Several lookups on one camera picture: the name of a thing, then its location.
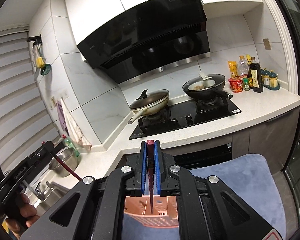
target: lid handle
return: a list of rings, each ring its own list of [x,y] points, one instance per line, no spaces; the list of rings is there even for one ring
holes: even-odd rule
[[[148,96],[147,96],[147,89],[146,90],[143,90],[143,92],[141,93],[141,96],[140,97],[138,97],[137,99],[135,99],[135,101],[136,100],[139,100],[139,99],[146,99]]]

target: black glass cooktop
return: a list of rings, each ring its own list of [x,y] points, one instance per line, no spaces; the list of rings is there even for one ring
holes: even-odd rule
[[[228,98],[217,98],[212,103],[190,100],[167,106],[159,113],[140,118],[129,140],[174,131],[185,127],[210,122],[241,110]]]

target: black wok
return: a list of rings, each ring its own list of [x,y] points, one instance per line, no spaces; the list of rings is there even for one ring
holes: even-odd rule
[[[201,77],[193,78],[189,80],[182,86],[183,91],[193,99],[199,99],[204,101],[213,100],[216,96],[223,96],[231,99],[233,97],[232,94],[223,91],[226,83],[226,77],[221,74],[210,74],[207,75],[212,77],[211,79],[215,81],[215,84],[211,87],[200,89],[200,90],[189,90],[189,86],[192,84],[202,81]]]

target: white towel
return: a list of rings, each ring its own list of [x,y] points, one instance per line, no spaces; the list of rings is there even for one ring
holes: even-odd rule
[[[90,150],[92,147],[91,143],[89,143],[89,141],[82,134],[80,127],[77,125],[77,123],[73,119],[68,108],[66,107],[66,104],[64,103],[64,101],[62,99],[61,99],[61,105],[62,105],[63,114],[65,116],[66,125],[67,125],[67,129],[68,129],[71,140],[76,142],[77,144],[87,148],[88,150]]]

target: finger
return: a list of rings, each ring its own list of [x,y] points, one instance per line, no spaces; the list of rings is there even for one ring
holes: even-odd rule
[[[30,203],[30,199],[27,197],[27,195],[25,195],[23,193],[21,193],[20,195],[21,195],[21,198],[22,198],[22,200],[23,200],[23,202],[25,204],[29,204]]]
[[[20,208],[20,214],[24,218],[33,217],[37,214],[37,210],[34,206],[30,204],[25,204],[23,207]]]
[[[19,239],[21,235],[19,234],[20,226],[18,225],[18,223],[11,218],[6,218],[6,223],[8,228],[12,231],[16,238]]]
[[[26,222],[27,227],[30,227],[33,225],[34,222],[36,222],[40,217],[38,215],[30,217],[28,221]]]

